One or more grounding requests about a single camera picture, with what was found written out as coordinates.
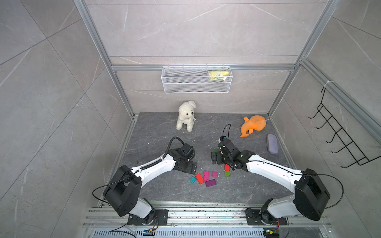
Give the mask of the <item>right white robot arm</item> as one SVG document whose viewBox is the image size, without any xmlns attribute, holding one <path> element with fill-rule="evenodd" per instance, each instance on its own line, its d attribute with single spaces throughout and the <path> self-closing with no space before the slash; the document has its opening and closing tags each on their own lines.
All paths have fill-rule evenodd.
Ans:
<svg viewBox="0 0 381 238">
<path fill-rule="evenodd" d="M 292 215 L 302 215 L 318 221 L 330 199 L 319 175 L 311 169 L 301 171 L 288 168 L 248 150 L 235 155 L 221 150 L 211 152 L 211 160 L 213 164 L 224 164 L 231 169 L 261 175 L 292 192 L 292 195 L 283 198 L 270 198 L 262 206 L 259 216 L 266 225 Z"/>
</svg>

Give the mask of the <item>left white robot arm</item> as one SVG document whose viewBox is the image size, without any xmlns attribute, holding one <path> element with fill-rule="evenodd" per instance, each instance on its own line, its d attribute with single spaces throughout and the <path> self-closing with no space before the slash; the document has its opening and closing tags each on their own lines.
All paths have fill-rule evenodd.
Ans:
<svg viewBox="0 0 381 238">
<path fill-rule="evenodd" d="M 175 136 L 158 158 L 137 167 L 119 167 L 105 186 L 103 196 L 120 217 L 134 215 L 144 224 L 150 224 L 155 218 L 155 208 L 146 199 L 140 198 L 141 188 L 169 171 L 194 175 L 197 167 L 194 157 L 195 149 Z"/>
</svg>

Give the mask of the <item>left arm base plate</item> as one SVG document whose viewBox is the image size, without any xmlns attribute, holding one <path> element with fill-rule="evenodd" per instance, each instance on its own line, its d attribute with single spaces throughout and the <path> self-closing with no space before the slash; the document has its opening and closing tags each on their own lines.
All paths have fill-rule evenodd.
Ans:
<svg viewBox="0 0 381 238">
<path fill-rule="evenodd" d="M 137 226 L 166 226 L 168 221 L 168 210 L 159 209 L 149 213 L 146 218 L 140 218 L 137 215 L 130 215 L 128 225 Z"/>
</svg>

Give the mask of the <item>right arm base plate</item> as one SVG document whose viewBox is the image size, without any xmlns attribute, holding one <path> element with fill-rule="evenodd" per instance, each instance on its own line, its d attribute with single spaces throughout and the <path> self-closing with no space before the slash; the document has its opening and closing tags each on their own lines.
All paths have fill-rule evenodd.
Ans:
<svg viewBox="0 0 381 238">
<path fill-rule="evenodd" d="M 247 208 L 245 210 L 245 217 L 248 225 L 259 226 L 285 226 L 288 224 L 286 218 L 274 218 L 267 212 L 262 213 L 260 209 Z"/>
</svg>

